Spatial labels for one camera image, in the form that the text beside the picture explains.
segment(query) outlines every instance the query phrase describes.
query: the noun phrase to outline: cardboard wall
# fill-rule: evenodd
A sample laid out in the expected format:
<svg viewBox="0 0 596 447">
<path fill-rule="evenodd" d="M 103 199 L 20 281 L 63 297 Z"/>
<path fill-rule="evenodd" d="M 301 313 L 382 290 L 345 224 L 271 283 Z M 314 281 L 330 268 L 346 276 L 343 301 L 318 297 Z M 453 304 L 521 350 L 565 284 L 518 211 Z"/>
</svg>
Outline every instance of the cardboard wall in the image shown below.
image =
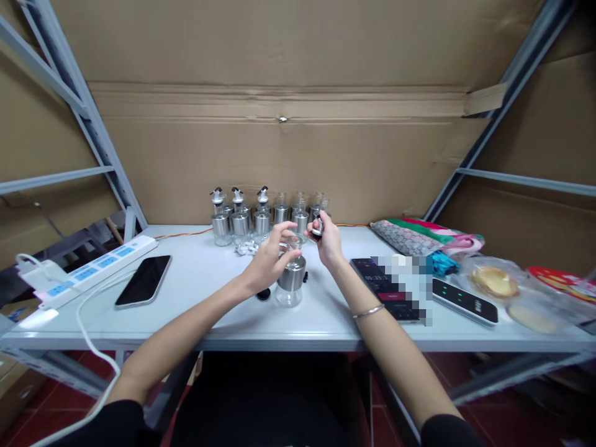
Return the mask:
<svg viewBox="0 0 596 447">
<path fill-rule="evenodd" d="M 474 168 L 596 185 L 596 38 L 589 2 L 570 20 Z M 439 224 L 487 239 L 484 253 L 589 273 L 596 199 L 466 178 Z"/>
<path fill-rule="evenodd" d="M 34 43 L 14 3 L 1 0 L 0 14 Z M 70 108 L 3 40 L 0 98 L 0 182 L 97 166 Z M 0 196 L 0 269 L 14 263 L 15 254 L 36 253 L 60 239 L 36 201 L 66 235 L 119 208 L 102 176 Z"/>
<path fill-rule="evenodd" d="M 52 4 L 150 223 L 210 223 L 213 188 L 266 184 L 361 224 L 424 213 L 486 125 L 465 94 L 542 1 Z"/>
</svg>

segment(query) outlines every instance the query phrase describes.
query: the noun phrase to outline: metal shelf frame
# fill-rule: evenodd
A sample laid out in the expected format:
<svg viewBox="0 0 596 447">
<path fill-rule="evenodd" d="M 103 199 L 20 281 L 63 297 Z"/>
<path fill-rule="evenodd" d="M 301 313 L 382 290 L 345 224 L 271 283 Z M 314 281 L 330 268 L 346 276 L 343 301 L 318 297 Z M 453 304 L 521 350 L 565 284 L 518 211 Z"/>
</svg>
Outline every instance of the metal shelf frame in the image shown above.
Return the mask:
<svg viewBox="0 0 596 447">
<path fill-rule="evenodd" d="M 99 166 L 97 168 L 80 169 L 78 171 L 0 183 L 0 194 L 23 191 L 88 176 L 104 175 L 120 207 L 123 210 L 132 210 L 141 228 L 147 228 L 147 219 L 135 197 L 129 179 L 124 172 L 124 167 L 107 133 L 97 105 L 68 45 L 50 1 L 27 0 L 21 1 L 20 6 L 48 63 L 2 16 L 0 16 L 0 38 L 71 107 Z"/>
<path fill-rule="evenodd" d="M 499 83 L 507 83 L 507 92 L 503 99 L 503 105 L 500 109 L 495 109 L 478 115 L 480 118 L 491 118 L 490 123 L 463 159 L 459 168 L 451 175 L 451 178 L 447 181 L 443 190 L 436 197 L 434 203 L 424 215 L 424 220 L 429 222 L 434 222 L 436 220 L 455 190 L 458 188 L 463 177 L 466 175 L 552 189 L 555 191 L 570 192 L 572 194 L 582 194 L 585 196 L 596 195 L 596 187 L 594 186 L 524 177 L 506 173 L 480 171 L 472 168 L 476 158 L 478 158 L 480 152 L 486 146 L 486 143 L 489 141 L 490 137 L 495 132 L 495 129 L 528 82 L 530 76 L 534 73 L 546 52 L 551 48 L 558 35 L 561 33 L 561 30 L 565 28 L 565 25 L 577 8 L 577 3 L 577 0 L 546 0 L 544 2 L 544 5 L 536 16 L 536 20 L 532 24 L 526 39 L 524 39 L 520 49 L 515 54 L 511 64 L 499 81 Z"/>
<path fill-rule="evenodd" d="M 132 191 L 132 186 L 126 177 L 122 163 L 107 133 L 106 126 L 101 119 L 75 56 L 68 45 L 66 36 L 60 27 L 50 0 L 27 0 L 22 1 L 20 4 L 48 63 L 46 64 L 1 16 L 0 37 L 71 106 L 99 167 L 0 183 L 0 194 L 103 174 L 106 176 L 121 208 L 123 210 L 128 209 L 129 213 L 134 212 L 141 228 L 146 228 L 148 224 L 145 215 Z M 491 118 L 489 125 L 466 155 L 460 167 L 456 169 L 445 184 L 443 190 L 425 214 L 425 220 L 433 222 L 437 218 L 466 175 L 554 189 L 572 194 L 596 196 L 596 187 L 594 186 L 506 173 L 491 173 L 472 168 L 476 158 L 486 146 L 503 116 L 567 24 L 576 7 L 577 0 L 546 0 L 526 39 L 500 80 L 501 83 L 507 83 L 508 85 L 503 106 L 500 109 L 479 114 L 479 117 Z"/>
</svg>

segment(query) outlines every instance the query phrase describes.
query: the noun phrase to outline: bread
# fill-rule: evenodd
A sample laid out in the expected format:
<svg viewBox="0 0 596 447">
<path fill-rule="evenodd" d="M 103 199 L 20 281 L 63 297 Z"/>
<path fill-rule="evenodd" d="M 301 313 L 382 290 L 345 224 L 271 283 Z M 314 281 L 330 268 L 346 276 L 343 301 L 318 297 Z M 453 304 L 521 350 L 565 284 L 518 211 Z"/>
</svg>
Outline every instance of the bread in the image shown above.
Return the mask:
<svg viewBox="0 0 596 447">
<path fill-rule="evenodd" d="M 554 333 L 559 329 L 558 324 L 522 305 L 509 306 L 507 313 L 518 323 L 536 332 Z"/>
<path fill-rule="evenodd" d="M 498 268 L 477 268 L 472 272 L 470 280 L 482 292 L 497 298 L 511 298 L 520 293 L 516 280 Z"/>
</svg>

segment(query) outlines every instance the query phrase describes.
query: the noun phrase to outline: white table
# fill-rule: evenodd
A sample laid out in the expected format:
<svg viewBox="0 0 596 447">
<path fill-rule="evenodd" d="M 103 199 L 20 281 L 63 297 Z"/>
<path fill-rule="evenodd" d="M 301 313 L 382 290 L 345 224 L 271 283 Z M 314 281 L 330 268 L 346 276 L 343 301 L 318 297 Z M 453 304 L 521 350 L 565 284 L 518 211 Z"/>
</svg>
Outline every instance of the white table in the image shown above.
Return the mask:
<svg viewBox="0 0 596 447">
<path fill-rule="evenodd" d="M 160 236 L 198 232 L 207 226 L 151 225 L 143 234 Z M 343 250 L 349 258 L 390 256 L 388 244 L 368 228 L 341 228 Z M 251 298 L 224 316 L 204 338 L 199 349 L 232 351 L 356 351 L 365 349 L 345 301 L 332 277 L 321 264 L 316 246 L 303 247 L 309 279 L 303 285 L 303 299 L 293 309 L 276 306 L 271 298 L 262 302 Z M 114 302 L 125 282 L 92 298 L 82 316 L 93 342 L 100 350 L 134 350 L 151 334 L 238 275 L 251 261 L 238 256 L 233 247 L 217 247 L 212 234 L 165 238 L 146 256 L 171 255 L 169 271 L 158 297 L 150 305 L 114 310 Z M 124 271 L 133 271 L 137 260 Z M 420 292 L 420 278 L 403 278 L 413 297 L 425 300 Z M 79 299 L 60 309 L 56 315 L 38 310 L 26 321 L 12 327 L 0 339 L 0 348 L 11 355 L 34 350 L 38 353 L 56 350 L 83 350 L 87 346 L 75 322 Z M 431 309 L 432 325 L 407 324 L 404 328 L 422 351 L 501 351 L 534 353 L 513 370 L 505 368 L 492 374 L 487 383 L 454 391 L 458 402 L 474 399 L 496 389 L 510 386 L 529 377 L 577 363 L 594 356 L 596 337 L 579 328 L 545 335 L 531 331 L 513 321 L 505 312 L 502 323 L 486 328 L 432 301 L 422 302 Z"/>
</svg>

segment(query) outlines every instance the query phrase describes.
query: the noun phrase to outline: hand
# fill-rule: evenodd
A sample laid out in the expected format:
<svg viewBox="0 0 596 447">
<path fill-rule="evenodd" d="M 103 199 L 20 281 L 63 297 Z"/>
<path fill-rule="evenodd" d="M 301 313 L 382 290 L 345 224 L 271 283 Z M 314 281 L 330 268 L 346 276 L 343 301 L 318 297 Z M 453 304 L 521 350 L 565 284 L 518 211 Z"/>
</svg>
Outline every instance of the hand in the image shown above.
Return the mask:
<svg viewBox="0 0 596 447">
<path fill-rule="evenodd" d="M 318 242 L 315 242 L 317 242 L 318 255 L 321 258 L 321 262 L 325 267 L 331 269 L 339 262 L 345 260 L 341 252 L 340 229 L 335 226 L 331 221 L 331 217 L 325 211 L 321 211 L 320 217 L 323 221 L 323 237 Z M 309 223 L 304 232 L 304 235 L 312 240 L 314 240 L 311 234 L 313 227 L 318 228 L 318 219 Z"/>
<path fill-rule="evenodd" d="M 295 222 L 282 222 L 275 225 L 271 236 L 261 244 L 252 262 L 241 273 L 239 278 L 247 287 L 249 296 L 271 287 L 284 272 L 288 263 L 302 255 L 302 250 L 286 251 L 286 247 L 280 245 L 285 243 L 287 237 L 294 236 L 289 228 L 297 226 Z M 281 258 L 280 251 L 286 251 Z"/>
</svg>

